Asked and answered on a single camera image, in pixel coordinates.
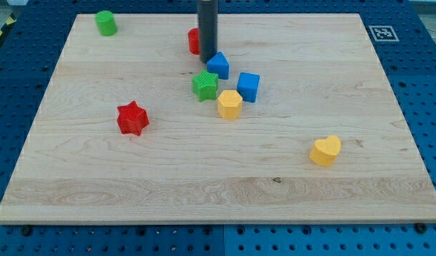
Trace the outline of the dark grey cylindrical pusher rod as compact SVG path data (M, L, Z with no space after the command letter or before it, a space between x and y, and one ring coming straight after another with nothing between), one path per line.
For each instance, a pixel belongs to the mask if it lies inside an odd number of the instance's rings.
M218 47L218 0L198 0L197 17L200 60L207 63Z

